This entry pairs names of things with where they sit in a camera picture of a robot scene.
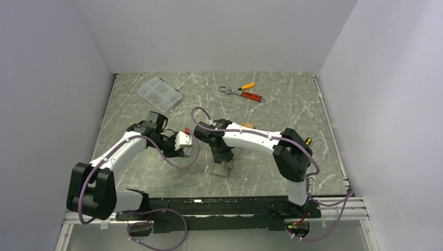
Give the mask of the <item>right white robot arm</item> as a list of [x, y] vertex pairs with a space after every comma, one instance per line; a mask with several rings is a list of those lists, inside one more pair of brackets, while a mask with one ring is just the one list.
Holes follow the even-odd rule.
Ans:
[[234, 168], [233, 148], [239, 147], [273, 156], [279, 173], [286, 179], [288, 211], [300, 217], [308, 210], [306, 175], [312, 159], [311, 139], [303, 140], [291, 128], [268, 132], [219, 119], [213, 124], [199, 122], [194, 136], [209, 145], [213, 157], [210, 172], [228, 177]]

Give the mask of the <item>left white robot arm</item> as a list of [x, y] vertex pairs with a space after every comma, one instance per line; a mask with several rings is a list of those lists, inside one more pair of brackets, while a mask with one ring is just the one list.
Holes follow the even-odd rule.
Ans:
[[69, 181], [67, 210], [77, 212], [82, 223], [87, 223], [84, 216], [106, 220], [117, 212], [130, 212], [138, 220], [146, 218], [151, 210], [148, 193], [137, 189], [117, 191], [116, 177], [149, 147], [164, 159], [190, 156], [192, 137], [183, 131], [165, 135], [167, 124], [166, 116], [151, 111], [147, 119], [130, 125], [104, 154], [89, 163], [77, 163]]

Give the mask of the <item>grey card holder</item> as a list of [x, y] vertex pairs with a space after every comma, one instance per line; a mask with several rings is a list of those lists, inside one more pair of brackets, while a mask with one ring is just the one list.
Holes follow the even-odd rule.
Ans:
[[216, 176], [229, 178], [233, 168], [234, 164], [232, 161], [222, 161], [221, 163], [213, 163], [209, 168], [209, 173]]

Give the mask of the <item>silver credit cards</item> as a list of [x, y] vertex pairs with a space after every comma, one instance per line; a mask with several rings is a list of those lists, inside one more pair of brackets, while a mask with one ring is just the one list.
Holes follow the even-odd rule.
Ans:
[[192, 147], [185, 147], [182, 149], [183, 156], [189, 157], [192, 155]]

